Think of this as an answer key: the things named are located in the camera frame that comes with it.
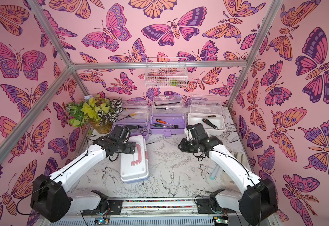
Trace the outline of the blue white toolbox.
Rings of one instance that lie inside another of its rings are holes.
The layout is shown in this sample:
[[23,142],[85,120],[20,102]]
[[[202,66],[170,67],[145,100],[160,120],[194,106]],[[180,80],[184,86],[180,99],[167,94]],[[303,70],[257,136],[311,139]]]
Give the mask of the blue white toolbox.
[[130,137],[128,143],[134,153],[120,154],[120,178],[125,183],[140,182],[148,179],[148,152],[146,140],[142,135]]

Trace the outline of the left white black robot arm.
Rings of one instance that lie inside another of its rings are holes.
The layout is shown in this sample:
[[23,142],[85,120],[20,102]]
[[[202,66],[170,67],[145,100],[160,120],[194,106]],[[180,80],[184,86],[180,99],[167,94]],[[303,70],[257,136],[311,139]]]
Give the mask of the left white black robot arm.
[[37,177],[33,182],[30,207],[38,214],[57,222],[72,212],[95,211],[106,214],[109,211],[108,197],[100,191],[88,194],[71,194],[72,186],[94,165],[113,154],[134,154],[145,147],[142,135],[130,136],[125,126],[116,125],[107,135],[97,138],[92,145],[67,166],[46,176]]

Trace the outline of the white clear-lid toolbox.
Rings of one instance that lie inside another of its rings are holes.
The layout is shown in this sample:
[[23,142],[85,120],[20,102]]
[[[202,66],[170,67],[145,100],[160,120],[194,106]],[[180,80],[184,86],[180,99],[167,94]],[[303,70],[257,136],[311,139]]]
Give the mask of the white clear-lid toolbox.
[[[189,125],[201,123],[205,131],[210,135],[222,135],[222,133],[226,131],[226,126],[223,118],[223,106],[219,98],[210,95],[192,95],[189,106]],[[203,118],[209,119],[213,124],[218,127],[218,129],[214,130],[210,126],[203,123]]]

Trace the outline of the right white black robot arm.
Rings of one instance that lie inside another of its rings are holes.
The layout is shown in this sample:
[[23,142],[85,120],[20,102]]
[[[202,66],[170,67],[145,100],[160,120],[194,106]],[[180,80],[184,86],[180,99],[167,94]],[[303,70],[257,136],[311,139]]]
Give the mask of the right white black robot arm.
[[240,212],[251,226],[260,225],[277,212],[275,184],[270,179],[261,179],[247,169],[218,137],[208,136],[201,123],[188,125],[185,134],[186,138],[181,140],[178,149],[185,153],[200,153],[200,157],[214,161],[239,190],[215,192],[213,196],[216,206]]

